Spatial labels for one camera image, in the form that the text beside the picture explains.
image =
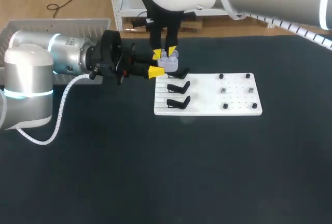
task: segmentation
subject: white shelf frame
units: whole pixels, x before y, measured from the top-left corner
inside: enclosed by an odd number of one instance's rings
[[[137,17],[141,12],[146,9],[132,9],[129,5],[129,0],[112,0],[114,19],[118,31],[123,31],[122,17]],[[220,9],[202,9],[195,10],[198,16],[225,16],[228,15],[226,11]]]

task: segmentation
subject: black mat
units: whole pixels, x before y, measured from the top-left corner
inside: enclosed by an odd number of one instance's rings
[[[154,81],[75,86],[52,144],[0,134],[0,223],[331,223],[332,52],[298,37],[178,50],[193,73],[254,73],[263,115],[158,117]]]

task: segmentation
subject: wooden floor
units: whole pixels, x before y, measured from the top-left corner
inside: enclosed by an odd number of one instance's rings
[[[50,3],[63,5],[68,0],[0,0],[0,29],[10,19],[52,18],[53,11],[47,10]],[[111,0],[73,0],[69,5],[59,10],[57,18],[111,18],[112,29],[113,9]],[[199,33],[181,33],[180,37],[229,37],[251,35],[287,35],[288,32],[267,29],[266,25],[254,19],[233,21],[229,17],[211,17],[204,19],[204,28]],[[322,30],[318,33],[328,34]],[[124,38],[143,38],[146,33],[122,33]]]

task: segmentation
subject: metal screw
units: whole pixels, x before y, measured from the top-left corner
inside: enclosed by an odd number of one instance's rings
[[[69,71],[69,72],[72,72],[74,69],[73,69],[73,66],[68,66],[67,67],[67,70]]]

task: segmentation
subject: white board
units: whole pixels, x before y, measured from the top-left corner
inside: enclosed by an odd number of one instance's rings
[[[168,75],[156,78],[155,115],[165,116],[259,116],[262,114],[255,76],[250,74],[188,74],[183,80],[169,78]],[[185,94],[169,92],[168,84],[183,87],[190,81]],[[191,101],[186,109],[168,107],[167,100],[183,102],[187,96]]]

